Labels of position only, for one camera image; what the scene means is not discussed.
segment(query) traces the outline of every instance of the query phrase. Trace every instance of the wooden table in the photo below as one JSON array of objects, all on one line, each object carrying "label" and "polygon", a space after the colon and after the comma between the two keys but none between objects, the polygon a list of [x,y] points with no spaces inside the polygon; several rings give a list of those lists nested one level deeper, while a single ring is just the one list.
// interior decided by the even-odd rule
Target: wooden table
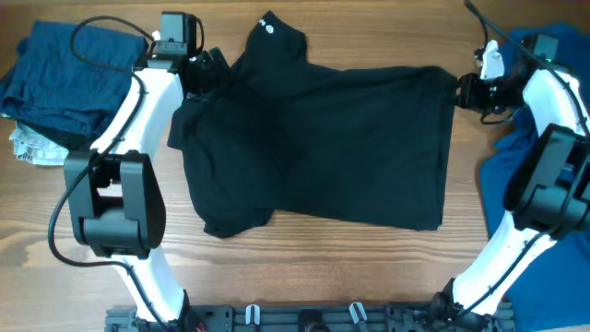
[{"label": "wooden table", "polygon": [[[461,76],[474,69],[473,51],[483,43],[478,21],[461,1],[137,2],[53,0],[49,3],[65,5],[39,5],[21,0],[21,6],[1,6],[1,72],[14,64],[15,47],[35,19],[78,23],[115,15],[152,31],[159,27],[162,10],[198,15],[205,24],[206,47],[219,46],[230,62],[267,9],[307,34],[311,62],[341,69],[439,65]],[[506,29],[566,20],[590,30],[584,16],[588,5],[478,3]],[[133,301],[113,269],[66,267],[52,257],[47,223],[64,190],[63,172],[16,161],[7,141],[13,127],[11,121],[0,121],[0,331],[102,331],[106,309]],[[181,153],[165,146],[166,135],[155,158],[168,211],[163,247],[195,304],[427,301],[468,267],[488,240],[476,169],[506,130],[484,127],[477,114],[456,111],[444,222],[438,231],[277,212],[268,226],[228,240],[202,232]],[[66,208],[57,226],[59,248],[75,259],[93,259],[72,237],[68,213]]]}]

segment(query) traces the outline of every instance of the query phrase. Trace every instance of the white logo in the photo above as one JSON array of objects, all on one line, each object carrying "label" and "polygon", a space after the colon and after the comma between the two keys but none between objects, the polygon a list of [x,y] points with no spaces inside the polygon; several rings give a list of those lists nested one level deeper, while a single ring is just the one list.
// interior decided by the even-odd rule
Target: white logo
[{"label": "white logo", "polygon": [[273,26],[271,26],[270,24],[266,25],[266,22],[263,19],[260,19],[258,21],[258,23],[260,23],[263,27],[266,27],[266,32],[268,32],[268,33],[275,32],[275,28],[273,28]]}]

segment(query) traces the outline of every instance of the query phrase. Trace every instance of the black cable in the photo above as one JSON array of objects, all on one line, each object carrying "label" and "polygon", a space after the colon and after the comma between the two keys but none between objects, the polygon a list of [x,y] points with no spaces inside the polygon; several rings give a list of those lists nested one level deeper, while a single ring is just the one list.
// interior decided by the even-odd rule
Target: black cable
[{"label": "black cable", "polygon": [[153,41],[151,45],[149,45],[149,50],[147,50],[147,59],[151,59],[152,55],[154,54],[154,48],[156,47],[156,41]]},{"label": "black cable", "polygon": [[63,256],[58,250],[57,250],[57,246],[55,245],[55,225],[57,223],[57,218],[59,217],[59,213],[62,210],[62,208],[64,207],[65,201],[72,195],[72,193],[74,192],[74,189],[76,189],[77,185],[80,183],[80,181],[82,181],[82,179],[87,176],[90,175],[94,169],[100,164],[100,162],[109,154],[109,152],[111,150],[113,150],[116,145],[121,142],[123,140],[123,136],[125,134],[125,132],[127,131],[127,129],[129,128],[129,126],[131,125],[131,123],[133,122],[133,120],[135,119],[137,112],[139,111],[139,109],[141,108],[141,104],[143,103],[144,98],[146,97],[146,86],[144,84],[144,82],[141,80],[141,78],[139,78],[131,69],[127,69],[127,68],[122,68],[122,67],[118,67],[116,65],[109,65],[109,64],[104,64],[98,61],[94,61],[94,60],[89,60],[87,59],[84,55],[80,54],[77,50],[76,47],[74,45],[74,41],[76,40],[76,35],[78,34],[78,32],[80,31],[80,29],[82,29],[83,27],[85,27],[86,25],[88,25],[90,22],[94,22],[97,20],[114,20],[120,23],[123,23],[137,31],[139,31],[141,34],[143,34],[146,38],[148,38],[149,40],[152,41],[152,45],[154,42],[154,38],[152,36],[150,36],[147,32],[143,31],[142,29],[140,29],[138,26],[136,26],[135,24],[128,22],[122,18],[116,18],[116,17],[111,17],[111,16],[98,16],[98,17],[94,17],[94,18],[88,18],[84,21],[82,21],[80,24],[78,24],[76,26],[76,28],[74,29],[74,31],[72,32],[72,37],[70,39],[70,49],[72,51],[72,53],[74,54],[74,56],[79,59],[80,61],[87,63],[89,65],[94,65],[97,67],[101,67],[101,68],[105,68],[105,69],[110,69],[113,71],[117,71],[120,73],[125,73],[130,75],[132,78],[134,78],[137,83],[139,84],[139,97],[137,99],[137,103],[136,106],[134,107],[134,109],[131,111],[131,113],[129,114],[129,117],[127,118],[127,120],[125,120],[123,126],[121,127],[121,130],[119,131],[119,133],[117,133],[117,135],[112,139],[112,143],[104,150],[102,151],[102,153],[100,153],[94,160],[92,160],[88,166],[86,166],[84,168],[84,170],[82,172],[80,172],[80,174],[78,174],[76,176],[76,178],[74,179],[74,181],[72,181],[71,183],[67,184],[67,188],[65,189],[64,193],[62,194],[62,196],[60,197],[60,199],[57,201],[57,204],[55,205],[55,209],[53,210],[52,216],[49,220],[49,227],[47,230],[47,241],[49,243],[49,249],[51,250],[53,256],[55,256],[55,258],[57,258],[59,261],[61,261],[62,263],[65,263],[69,266],[72,267],[106,267],[106,266],[111,266],[111,267],[121,267],[123,268],[127,274],[129,275],[129,277],[131,278],[131,280],[133,281],[134,285],[137,288],[137,292],[139,293],[139,296],[141,297],[141,300],[143,301],[143,303],[145,304],[145,306],[147,307],[147,309],[149,310],[149,312],[154,316],[154,318],[156,319],[156,321],[158,322],[158,324],[165,330],[165,331],[171,331],[168,326],[164,323],[164,321],[162,320],[162,318],[158,315],[158,313],[156,312],[156,310],[153,307],[153,303],[149,301],[148,296],[146,295],[145,290],[143,289],[143,287],[141,286],[141,282],[139,281],[139,278],[137,277],[137,274],[135,273],[135,271],[133,270],[133,267],[123,263],[123,262],[117,262],[117,261],[102,261],[102,262],[77,262],[77,261],[73,261],[65,256]]},{"label": "black cable", "polygon": [[205,29],[203,29],[203,22],[200,18],[195,17],[196,23],[199,25],[199,29],[201,30],[201,45],[196,49],[195,54],[200,54],[203,52],[203,46],[205,46]]},{"label": "black cable", "polygon": [[467,7],[467,9],[469,9],[469,11],[471,11],[473,13],[473,15],[478,17],[480,22],[483,21],[485,24],[490,26],[490,28],[492,28],[494,31],[496,31],[506,41],[513,44],[520,52],[522,52],[524,55],[526,55],[527,57],[529,57],[532,60],[534,60],[535,62],[537,62],[537,64],[540,65],[543,69],[549,71],[551,73],[551,75],[553,75],[555,77],[555,79],[557,79],[557,81],[560,82],[560,84],[563,86],[563,88],[568,92],[568,94],[572,98],[572,101],[575,105],[575,109],[576,109],[576,112],[578,115],[578,119],[580,119],[580,125],[582,126],[582,130],[584,131],[584,135],[586,137],[589,137],[590,131],[588,131],[588,126],[586,125],[586,117],[584,116],[584,113],[582,112],[582,106],[580,105],[580,102],[578,101],[575,94],[573,93],[572,88],[570,88],[570,84],[567,83],[566,81],[564,81],[563,78],[561,78],[561,76],[558,73],[556,73],[555,70],[553,70],[553,68],[551,68],[550,65],[547,64],[547,62],[545,62],[544,60],[541,60],[538,56],[535,56],[534,54],[532,54],[520,42],[512,39],[510,36],[508,36],[508,34],[506,32],[504,32],[500,27],[498,27],[489,18],[486,18],[485,16],[483,16],[479,12],[479,10],[471,3],[470,0],[465,0],[465,6]]},{"label": "black cable", "polygon": [[483,50],[483,52],[486,52],[486,48],[488,47],[488,42],[490,41],[490,34],[488,33],[488,26],[486,25],[486,22],[484,22],[483,19],[479,18],[479,23],[481,24],[481,28],[483,29],[483,37],[484,37],[484,43],[483,43],[482,50]]}]

